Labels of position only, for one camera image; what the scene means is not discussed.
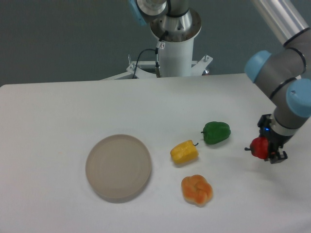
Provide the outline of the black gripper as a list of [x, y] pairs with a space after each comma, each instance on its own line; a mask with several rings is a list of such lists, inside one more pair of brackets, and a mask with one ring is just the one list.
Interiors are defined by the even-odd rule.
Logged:
[[288, 159], [283, 146], [293, 137], [293, 130], [279, 125], [273, 114], [262, 115], [258, 121], [259, 136], [265, 137], [275, 150], [269, 150], [266, 162], [277, 164]]

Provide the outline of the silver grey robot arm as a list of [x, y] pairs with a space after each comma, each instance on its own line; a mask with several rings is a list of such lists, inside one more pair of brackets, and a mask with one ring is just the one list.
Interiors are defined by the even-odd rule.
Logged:
[[[311, 29], [289, 0], [255, 0], [253, 5], [284, 50], [276, 55], [262, 50], [246, 63], [248, 78], [274, 103], [272, 114], [258, 121], [259, 136], [252, 141], [252, 155], [272, 164], [287, 159], [283, 146], [311, 116]], [[139, 24], [149, 24], [157, 38], [157, 77], [203, 74], [208, 59], [192, 62], [193, 40], [201, 19], [187, 0], [131, 0]]]

